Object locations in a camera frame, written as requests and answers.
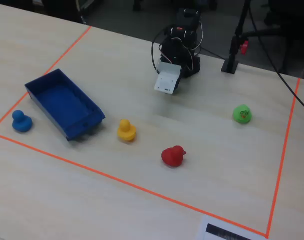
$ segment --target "red clamp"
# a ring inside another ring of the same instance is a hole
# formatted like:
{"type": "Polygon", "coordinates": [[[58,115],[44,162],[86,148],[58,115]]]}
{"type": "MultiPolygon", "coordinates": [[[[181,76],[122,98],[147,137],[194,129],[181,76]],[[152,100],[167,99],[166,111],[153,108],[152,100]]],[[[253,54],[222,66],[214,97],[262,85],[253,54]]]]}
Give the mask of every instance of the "red clamp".
{"type": "Polygon", "coordinates": [[[246,54],[246,50],[247,50],[247,47],[248,47],[248,41],[245,41],[241,46],[241,54],[245,55],[246,54]]]}

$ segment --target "black metal stand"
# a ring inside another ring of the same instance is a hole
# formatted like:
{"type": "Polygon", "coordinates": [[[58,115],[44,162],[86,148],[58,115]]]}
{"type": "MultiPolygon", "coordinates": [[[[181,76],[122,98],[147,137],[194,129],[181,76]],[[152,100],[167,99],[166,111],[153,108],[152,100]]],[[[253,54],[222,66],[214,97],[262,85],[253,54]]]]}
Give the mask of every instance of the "black metal stand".
{"type": "Polygon", "coordinates": [[[238,49],[240,48],[240,45],[244,43],[244,38],[241,38],[240,36],[242,35],[243,32],[243,25],[244,21],[248,12],[248,9],[250,7],[251,0],[245,0],[241,17],[238,22],[238,25],[235,30],[235,35],[232,37],[231,40],[231,47],[230,47],[230,52],[229,56],[227,59],[225,59],[224,64],[222,66],[221,71],[229,74],[234,74],[238,61],[235,60],[235,55],[238,53],[238,49]]]}

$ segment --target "black cable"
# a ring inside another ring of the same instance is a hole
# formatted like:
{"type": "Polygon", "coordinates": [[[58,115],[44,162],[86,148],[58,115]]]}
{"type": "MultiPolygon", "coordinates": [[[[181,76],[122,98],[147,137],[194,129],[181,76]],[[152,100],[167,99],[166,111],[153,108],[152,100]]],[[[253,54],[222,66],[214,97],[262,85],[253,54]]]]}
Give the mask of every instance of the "black cable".
{"type": "MultiPolygon", "coordinates": [[[[255,33],[257,33],[257,28],[256,28],[256,25],[255,25],[255,22],[254,22],[254,19],[253,19],[253,15],[252,15],[252,11],[251,11],[251,7],[249,6],[248,8],[248,13],[250,15],[250,18],[251,18],[251,21],[252,21],[252,24],[253,24],[253,28],[254,28],[254,31],[255,33]]],[[[281,74],[278,72],[278,70],[276,69],[274,63],[272,62],[272,59],[271,57],[269,56],[263,42],[262,42],[262,39],[259,35],[257,35],[257,38],[258,38],[258,41],[260,42],[261,46],[262,46],[262,49],[263,51],[265,52],[268,60],[270,61],[272,67],[274,68],[274,71],[277,73],[277,75],[280,77],[280,79],[282,80],[282,82],[286,85],[286,87],[290,90],[290,92],[294,95],[294,97],[299,101],[300,104],[302,104],[302,106],[304,107],[304,103],[301,101],[301,99],[298,98],[298,96],[295,94],[295,92],[293,92],[293,90],[291,89],[291,87],[287,84],[287,82],[284,80],[284,78],[281,76],[281,74]]]]}
{"type": "Polygon", "coordinates": [[[222,56],[220,56],[220,55],[218,55],[218,54],[216,54],[216,53],[213,53],[212,51],[210,51],[210,50],[204,48],[203,46],[201,46],[201,49],[203,49],[204,51],[206,51],[206,52],[208,52],[208,53],[210,53],[210,54],[212,54],[212,55],[218,57],[219,59],[223,59],[223,60],[224,60],[224,58],[223,58],[222,56]]]}
{"type": "Polygon", "coordinates": [[[195,56],[198,56],[202,51],[202,47],[200,46],[200,50],[197,52],[197,54],[195,54],[195,56]]]}
{"type": "Polygon", "coordinates": [[[163,28],[163,29],[155,36],[155,38],[154,38],[153,41],[152,41],[152,49],[151,49],[152,63],[153,63],[153,66],[154,66],[154,68],[155,68],[155,70],[156,70],[156,72],[157,72],[158,74],[159,74],[160,72],[157,70],[157,68],[156,68],[156,66],[155,66],[154,54],[153,54],[153,46],[154,46],[154,43],[155,43],[157,37],[160,36],[161,33],[165,32],[165,30],[166,30],[168,27],[169,27],[169,26],[166,26],[165,28],[163,28]]]}

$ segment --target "blue bin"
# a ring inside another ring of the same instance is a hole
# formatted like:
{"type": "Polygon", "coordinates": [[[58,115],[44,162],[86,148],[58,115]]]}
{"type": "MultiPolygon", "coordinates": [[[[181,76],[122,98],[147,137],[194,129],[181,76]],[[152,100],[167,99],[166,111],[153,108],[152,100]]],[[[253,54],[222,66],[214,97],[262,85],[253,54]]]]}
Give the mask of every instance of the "blue bin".
{"type": "Polygon", "coordinates": [[[85,134],[105,118],[101,109],[60,69],[25,87],[31,99],[68,141],[85,134]]]}

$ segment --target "orange tape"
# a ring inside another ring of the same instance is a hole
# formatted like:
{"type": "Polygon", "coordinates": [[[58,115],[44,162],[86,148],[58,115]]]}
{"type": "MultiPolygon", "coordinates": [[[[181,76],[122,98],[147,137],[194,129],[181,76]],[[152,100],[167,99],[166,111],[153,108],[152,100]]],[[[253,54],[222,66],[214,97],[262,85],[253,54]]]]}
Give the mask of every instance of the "orange tape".
{"type": "MultiPolygon", "coordinates": [[[[298,78],[297,82],[296,82],[296,87],[295,87],[295,91],[294,91],[295,94],[297,94],[299,85],[300,85],[300,78],[298,78]]],[[[266,236],[265,237],[267,239],[270,235],[272,219],[273,219],[273,215],[274,215],[276,199],[277,199],[277,194],[278,194],[278,188],[280,186],[281,175],[282,175],[283,164],[284,164],[284,158],[285,158],[285,152],[286,152],[286,146],[287,146],[287,140],[288,140],[288,135],[289,135],[289,132],[290,132],[292,116],[293,116],[293,111],[294,111],[294,107],[295,107],[295,101],[296,101],[296,98],[293,97],[292,106],[291,106],[291,110],[290,110],[290,115],[288,116],[288,122],[287,122],[287,127],[286,127],[286,132],[285,132],[284,143],[283,143],[281,161],[280,161],[280,165],[279,165],[279,169],[278,169],[278,173],[277,173],[277,179],[276,179],[276,185],[275,185],[275,190],[274,190],[274,196],[273,196],[273,200],[272,200],[272,206],[271,206],[270,215],[269,215],[269,218],[268,218],[268,223],[267,223],[267,228],[266,228],[266,236]]]]}
{"type": "MultiPolygon", "coordinates": [[[[47,73],[52,70],[52,68],[75,46],[76,43],[79,42],[80,39],[83,38],[83,36],[91,29],[91,26],[89,26],[83,33],[76,39],[75,42],[73,42],[72,45],[69,46],[69,48],[53,63],[53,65],[44,73],[46,75],[47,73]]],[[[15,104],[11,107],[11,109],[8,110],[8,112],[0,119],[1,122],[12,112],[12,110],[27,96],[28,92],[26,92],[15,104]]]]}
{"type": "Polygon", "coordinates": [[[161,195],[161,194],[156,193],[156,192],[154,192],[154,191],[150,191],[150,190],[148,190],[148,189],[146,189],[146,188],[143,188],[143,187],[138,186],[138,185],[136,185],[136,184],[130,183],[130,182],[125,181],[125,180],[122,180],[122,179],[120,179],[120,178],[118,178],[118,177],[109,175],[109,174],[104,173],[104,172],[102,172],[102,171],[98,171],[98,170],[93,169],[93,168],[91,168],[91,167],[88,167],[88,166],[79,164],[79,163],[77,163],[77,162],[68,160],[68,159],[66,159],[66,158],[63,158],[63,157],[54,155],[54,154],[52,154],[52,153],[49,153],[49,152],[40,150],[40,149],[38,149],[38,148],[36,148],[36,147],[29,146],[29,145],[27,145],[27,144],[25,144],[25,143],[16,141],[16,140],[11,139],[11,138],[6,137],[6,136],[0,135],[0,138],[5,139],[5,140],[8,140],[8,141],[10,141],[10,142],[12,142],[12,143],[21,145],[21,146],[26,147],[26,148],[28,148],[28,149],[34,150],[34,151],[36,151],[36,152],[45,154],[45,155],[50,156],[50,157],[52,157],[52,158],[55,158],[55,159],[64,161],[64,162],[66,162],[66,163],[75,165],[75,166],[77,166],[77,167],[79,167],[79,168],[83,168],[83,169],[86,169],[86,170],[91,171],[91,172],[93,172],[93,173],[96,173],[96,174],[105,176],[105,177],[107,177],[107,178],[109,178],[109,179],[118,181],[118,182],[123,183],[123,184],[125,184],[125,185],[128,185],[128,186],[131,186],[131,187],[133,187],[133,188],[139,189],[139,190],[144,191],[144,192],[146,192],[146,193],[148,193],[148,194],[151,194],[151,195],[157,196],[157,197],[159,197],[159,198],[168,200],[168,201],[170,201],[170,202],[172,202],[172,203],[181,205],[181,206],[183,206],[183,207],[192,209],[192,210],[197,211],[197,212],[199,212],[199,213],[209,215],[209,216],[211,216],[211,217],[213,217],[213,218],[216,218],[216,219],[220,219],[220,220],[222,220],[222,221],[224,221],[224,222],[227,222],[227,223],[229,223],[229,224],[235,225],[235,226],[240,227],[240,228],[242,228],[242,229],[248,230],[248,231],[250,231],[250,232],[252,232],[252,233],[261,235],[261,236],[263,236],[263,237],[265,236],[265,233],[262,233],[262,232],[260,232],[260,231],[255,230],[255,229],[252,229],[252,228],[250,228],[250,227],[248,227],[248,226],[244,226],[244,225],[239,224],[239,223],[237,223],[237,222],[234,222],[234,221],[231,221],[231,220],[229,220],[229,219],[223,218],[223,217],[221,217],[221,216],[218,216],[218,215],[212,214],[212,213],[210,213],[210,212],[201,210],[201,209],[199,209],[199,208],[193,207],[193,206],[188,205],[188,204],[186,204],[186,203],[183,203],[183,202],[174,200],[174,199],[172,199],[172,198],[170,198],[170,197],[161,195]]]}

